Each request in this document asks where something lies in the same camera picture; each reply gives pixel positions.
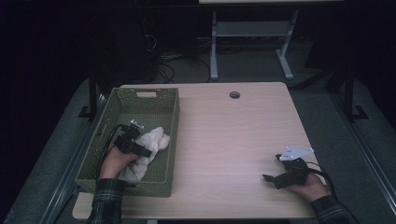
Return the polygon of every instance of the plastic crate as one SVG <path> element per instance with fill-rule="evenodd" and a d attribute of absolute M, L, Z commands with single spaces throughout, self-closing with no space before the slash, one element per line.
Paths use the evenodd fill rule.
<path fill-rule="evenodd" d="M 111 92 L 105 111 L 92 136 L 76 183 L 89 193 L 96 188 L 96 168 L 110 132 L 118 124 L 130 124 L 132 119 L 144 125 L 141 134 L 163 127 L 170 135 L 169 146 L 157 153 L 143 179 L 129 184 L 125 195 L 170 197 L 177 140 L 179 102 L 177 89 L 116 88 Z"/>

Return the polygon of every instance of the white stand leg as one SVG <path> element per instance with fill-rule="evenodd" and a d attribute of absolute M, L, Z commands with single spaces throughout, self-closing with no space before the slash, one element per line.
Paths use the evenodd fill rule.
<path fill-rule="evenodd" d="M 216 57 L 216 11 L 213 12 L 212 22 L 212 51 L 210 52 L 210 78 L 218 79 L 218 59 Z"/>
<path fill-rule="evenodd" d="M 285 35 L 285 43 L 282 46 L 282 49 L 276 50 L 277 58 L 279 59 L 280 65 L 282 66 L 283 73 L 285 74 L 286 79 L 293 79 L 293 74 L 290 71 L 290 67 L 288 61 L 286 60 L 286 50 L 288 49 L 289 42 L 291 39 L 291 35 L 293 34 L 294 24 L 297 21 L 298 10 L 293 11 L 291 16 L 286 35 Z"/>

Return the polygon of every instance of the dark background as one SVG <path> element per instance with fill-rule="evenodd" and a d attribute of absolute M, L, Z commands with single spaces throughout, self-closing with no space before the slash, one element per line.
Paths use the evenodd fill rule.
<path fill-rule="evenodd" d="M 178 50 L 193 54 L 193 39 L 210 32 L 211 14 L 157 12 L 154 14 L 157 20 L 141 26 L 138 21 L 146 18 L 143 12 L 132 16 L 111 14 L 111 19 L 101 21 L 108 13 L 84 9 L 97 7 L 94 1 L 3 0 L 0 4 L 2 220 L 70 98 L 92 70 L 110 74 L 97 77 L 102 91 L 122 83 L 150 82 L 160 52 L 147 54 L 145 48 L 138 47 L 147 44 L 142 36 L 145 29 L 161 37 L 161 48 L 178 46 Z M 302 10 L 294 38 L 316 39 L 307 61 L 309 67 L 325 69 L 338 62 L 348 64 L 354 76 L 368 87 L 389 123 L 396 127 L 393 9 L 387 1 L 346 1 L 331 11 Z M 310 13 L 320 20 L 313 23 L 307 19 L 312 16 Z M 125 33 L 120 27 L 106 28 L 106 25 L 114 28 L 122 20 L 134 24 L 135 32 Z M 92 28 L 91 33 L 87 33 L 87 27 Z M 115 50 L 113 54 L 120 57 L 109 59 L 87 34 L 97 37 L 95 40 L 101 46 Z M 135 54 L 129 58 L 122 57 L 117 48 L 125 43 L 125 36 L 134 36 L 137 45 L 130 46 Z M 115 41 L 120 42 L 118 46 L 104 44 Z M 133 70 L 135 75 L 125 75 L 128 70 Z"/>

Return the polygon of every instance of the table leg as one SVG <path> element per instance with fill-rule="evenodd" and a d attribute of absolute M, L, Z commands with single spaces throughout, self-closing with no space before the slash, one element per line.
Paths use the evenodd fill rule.
<path fill-rule="evenodd" d="M 212 51 L 210 52 L 210 78 L 218 79 L 218 59 L 216 57 L 216 11 L 213 12 L 212 21 Z"/>

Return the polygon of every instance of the gray floor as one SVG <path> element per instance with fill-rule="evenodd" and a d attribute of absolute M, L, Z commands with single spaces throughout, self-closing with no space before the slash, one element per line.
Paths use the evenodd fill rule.
<path fill-rule="evenodd" d="M 292 42 L 287 58 L 294 80 L 286 80 L 276 58 L 279 41 L 267 42 L 255 48 L 245 46 L 233 54 L 220 54 L 217 82 L 280 81 L 296 85 L 319 72 L 304 68 L 311 43 Z M 208 54 L 200 55 L 208 63 Z M 206 82 L 208 69 L 201 61 L 179 59 L 167 63 L 175 69 L 175 83 Z M 325 91 L 325 77 L 299 91 L 290 91 L 319 163 L 325 167 L 338 190 L 339 199 L 347 205 L 361 223 L 396 223 L 396 216 L 378 184 L 370 161 L 376 160 L 396 186 L 396 132 L 375 106 L 367 89 L 356 81 L 354 105 L 361 105 L 369 119 L 349 123 L 341 112 L 339 102 L 343 93 L 332 95 Z M 162 83 L 158 76 L 153 83 Z M 10 223 L 39 223 L 48 209 L 53 192 L 64 170 L 81 144 L 84 132 L 90 129 L 87 119 L 78 119 L 79 110 L 89 102 L 87 81 L 81 84 L 63 117 L 48 141 L 43 153 L 14 203 L 14 218 Z M 369 159 L 364 149 L 370 149 Z M 83 223 L 72 217 L 76 196 L 65 205 L 56 223 Z M 124 223 L 143 223 L 144 220 L 125 220 Z M 316 223 L 314 219 L 292 220 L 291 223 Z"/>

